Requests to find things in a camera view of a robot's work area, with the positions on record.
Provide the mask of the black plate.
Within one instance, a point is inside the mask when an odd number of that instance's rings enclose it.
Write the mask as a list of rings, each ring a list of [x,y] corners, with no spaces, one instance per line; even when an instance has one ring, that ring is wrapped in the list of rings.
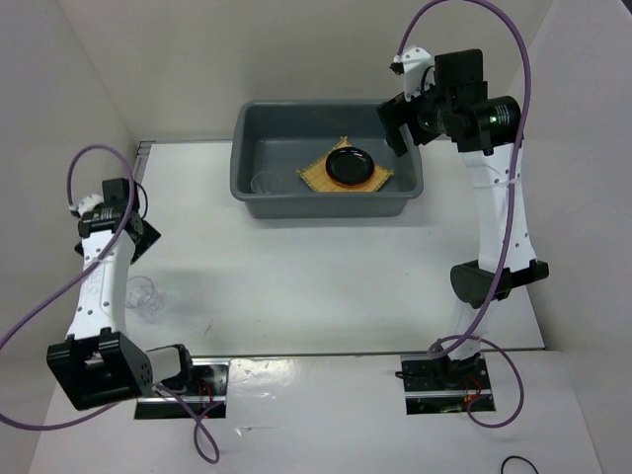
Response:
[[[356,147],[347,146],[332,151],[325,160],[325,170],[335,182],[357,186],[368,181],[374,173],[372,157]]]

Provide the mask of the orange plate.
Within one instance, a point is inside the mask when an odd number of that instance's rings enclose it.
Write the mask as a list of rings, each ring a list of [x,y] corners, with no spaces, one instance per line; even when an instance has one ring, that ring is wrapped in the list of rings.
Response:
[[[338,188],[344,188],[344,189],[361,189],[361,188],[365,188],[368,185],[368,182],[364,182],[364,183],[358,183],[358,184],[345,184],[342,182],[338,182],[336,180],[332,180],[331,181],[331,186],[336,186]]]

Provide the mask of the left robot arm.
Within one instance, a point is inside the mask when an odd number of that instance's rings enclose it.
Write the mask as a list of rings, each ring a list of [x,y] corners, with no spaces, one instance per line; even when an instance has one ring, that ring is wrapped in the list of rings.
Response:
[[[182,395],[197,382],[184,345],[145,351],[126,333],[129,268],[161,236],[139,215],[139,202],[130,195],[136,187],[124,178],[105,180],[102,194],[79,206],[77,251],[88,275],[64,341],[46,354],[52,374],[79,411],[148,397],[158,384]]]

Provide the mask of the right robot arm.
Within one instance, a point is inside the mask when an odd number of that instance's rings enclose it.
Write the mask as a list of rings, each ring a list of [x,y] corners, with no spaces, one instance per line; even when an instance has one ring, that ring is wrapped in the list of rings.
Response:
[[[390,67],[403,77],[404,90],[377,109],[388,146],[402,156],[410,144],[449,138],[469,173],[478,211],[478,257],[450,271],[457,298],[455,338],[433,344],[418,373],[438,387],[453,388],[476,373],[487,317],[514,289],[549,275],[527,229],[522,114],[514,98],[489,97],[479,49],[433,56],[411,46]]]

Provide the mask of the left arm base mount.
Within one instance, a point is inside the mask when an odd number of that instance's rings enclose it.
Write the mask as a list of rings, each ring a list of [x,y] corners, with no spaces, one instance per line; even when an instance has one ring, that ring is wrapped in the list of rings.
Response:
[[[177,391],[186,405],[205,419],[226,416],[230,361],[227,358],[193,358],[193,380]],[[172,396],[155,393],[139,399],[134,416],[139,421],[180,420],[190,416]]]

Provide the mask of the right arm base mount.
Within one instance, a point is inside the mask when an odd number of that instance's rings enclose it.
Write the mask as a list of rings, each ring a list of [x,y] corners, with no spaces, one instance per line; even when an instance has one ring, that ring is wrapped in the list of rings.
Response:
[[[402,355],[395,377],[403,383],[408,415],[466,413],[496,410],[487,364],[481,355],[456,361],[449,357]]]

